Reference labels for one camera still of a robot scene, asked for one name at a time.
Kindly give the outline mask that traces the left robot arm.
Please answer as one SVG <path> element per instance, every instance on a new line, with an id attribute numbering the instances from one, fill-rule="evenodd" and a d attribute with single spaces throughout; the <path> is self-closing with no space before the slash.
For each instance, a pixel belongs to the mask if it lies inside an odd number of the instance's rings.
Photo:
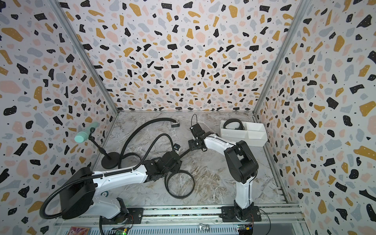
<path id="1" fill-rule="evenodd" d="M 121 212 L 126 213 L 125 205 L 119 198 L 105 197 L 102 194 L 127 185 L 157 181 L 168 173 L 177 173 L 181 164 L 181 157 L 175 151 L 170 151 L 161 158 L 147 160 L 137 169 L 129 172 L 98 171 L 99 178 L 74 183 L 78 179 L 93 176 L 96 173 L 85 167 L 66 182 L 67 188 L 59 194 L 61 216 L 63 219 L 73 219 L 84 214 L 91 214 L 112 219 Z"/>

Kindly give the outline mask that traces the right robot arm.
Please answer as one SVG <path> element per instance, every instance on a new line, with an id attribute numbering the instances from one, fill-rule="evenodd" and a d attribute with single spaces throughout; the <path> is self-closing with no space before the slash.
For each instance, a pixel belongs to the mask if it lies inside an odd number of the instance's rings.
<path id="1" fill-rule="evenodd" d="M 189 141 L 190 150 L 214 150 L 225 157 L 229 172 L 236 181 L 235 206 L 241 210 L 252 203 L 252 186 L 259 165 L 245 141 L 237 143 L 225 140 L 213 132 L 205 132 L 199 124 L 190 127 L 193 139 Z"/>

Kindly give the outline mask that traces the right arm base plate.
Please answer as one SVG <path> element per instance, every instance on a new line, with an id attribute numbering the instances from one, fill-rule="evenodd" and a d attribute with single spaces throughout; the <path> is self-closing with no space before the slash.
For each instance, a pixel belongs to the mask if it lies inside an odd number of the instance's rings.
<path id="1" fill-rule="evenodd" d="M 260 222 L 261 215 L 258 206 L 241 209 L 238 206 L 221 207 L 219 217 L 223 222 Z"/>

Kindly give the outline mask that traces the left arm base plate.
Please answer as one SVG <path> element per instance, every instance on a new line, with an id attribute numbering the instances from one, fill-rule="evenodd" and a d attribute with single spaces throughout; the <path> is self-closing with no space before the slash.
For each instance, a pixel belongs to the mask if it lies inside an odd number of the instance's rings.
<path id="1" fill-rule="evenodd" d="M 102 225 L 135 225 L 140 224 L 143 219 L 143 208 L 128 208 L 127 212 L 120 212 L 112 219 L 102 218 Z"/>

